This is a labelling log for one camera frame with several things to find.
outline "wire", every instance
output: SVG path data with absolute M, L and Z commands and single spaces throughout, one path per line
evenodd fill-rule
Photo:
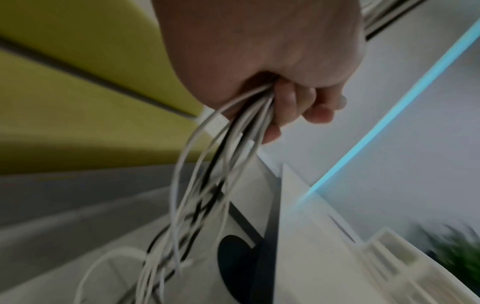
M 164 227 L 155 236 L 146 252 L 133 247 L 125 247 L 109 251 L 95 261 L 78 285 L 74 304 L 80 304 L 83 286 L 91 272 L 100 263 L 117 256 L 127 256 L 143 262 L 136 286 L 133 286 L 128 291 L 128 294 L 133 294 L 134 291 L 136 304 L 147 304 L 154 288 L 158 288 L 158 296 L 160 300 L 164 302 L 165 282 L 175 273 L 181 275 L 181 269 L 201 262 L 216 249 L 227 222 L 230 205 L 229 198 L 232 189 L 238 183 L 246 167 L 255 157 L 262 143 L 265 131 L 272 121 L 272 102 L 274 96 L 271 86 L 271 84 L 261 86 L 229 101 L 198 126 L 180 153 L 173 171 L 169 201 L 170 225 Z M 225 110 L 237 103 L 244 102 L 246 99 L 248 100 L 238 112 L 237 117 L 217 134 L 207 149 L 205 149 L 198 158 L 187 189 L 181 201 L 178 202 L 180 171 L 195 141 L 210 121 Z M 215 152 L 212 162 L 207 170 L 198 176 L 198 171 L 204 158 L 224 133 L 225 136 Z M 254 140 L 253 147 L 248 152 L 246 158 L 236 165 L 242 153 L 247 149 L 250 139 Z M 216 168 L 218 168 L 220 172 L 212 175 Z M 214 187 L 216 187 L 216 189 L 213 191 L 213 196 L 205 206 L 202 206 L 203 200 L 212 192 Z M 216 204 L 222 191 L 224 192 L 224 196 L 219 200 L 219 203 Z M 189 209 L 193 205 L 195 209 L 194 212 L 191 212 Z M 202 227 L 220 215 L 220 228 L 212 247 L 194 258 L 188 258 L 193 243 Z M 185 248 L 185 250 L 180 256 L 180 250 L 183 248 Z

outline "floor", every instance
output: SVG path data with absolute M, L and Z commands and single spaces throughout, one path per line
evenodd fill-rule
M 71 302 L 86 269 L 106 251 L 126 245 L 147 248 L 168 223 L 165 215 L 155 219 L 156 214 L 165 214 L 159 206 L 165 206 L 167 191 L 154 190 L 0 231 L 0 304 Z M 139 222 L 150 223 L 132 229 Z M 219 221 L 205 227 L 192 256 L 209 248 L 218 226 Z M 224 231 L 229 234 L 253 245 L 231 218 Z M 220 278 L 215 252 L 182 278 L 172 279 L 166 286 L 166 301 L 235 303 Z M 86 283 L 84 303 L 117 303 L 136 282 L 140 269 L 139 262 L 126 258 L 99 266 Z

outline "green panel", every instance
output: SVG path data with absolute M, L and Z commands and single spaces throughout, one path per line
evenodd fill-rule
M 159 27 L 129 0 L 1 0 L 0 36 L 197 116 Z
M 0 174 L 175 163 L 194 121 L 0 51 Z M 203 134 L 189 156 L 208 145 Z

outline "blue light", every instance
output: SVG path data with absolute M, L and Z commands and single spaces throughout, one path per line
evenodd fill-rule
M 387 124 L 417 98 L 432 82 L 443 73 L 475 40 L 480 37 L 480 19 L 453 44 L 453 46 L 428 70 L 413 87 L 397 102 L 392 109 L 370 130 L 347 154 L 345 154 L 324 176 L 318 180 L 300 200 L 316 191 L 329 178 L 348 163 L 365 147 Z

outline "white wall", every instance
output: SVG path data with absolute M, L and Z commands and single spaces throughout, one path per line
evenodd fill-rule
M 480 233 L 480 40 L 319 189 L 362 238 L 383 226 Z
M 330 125 L 304 120 L 263 147 L 313 185 L 353 147 L 480 16 L 478 0 L 427 0 L 367 44 L 348 82 L 347 107 Z

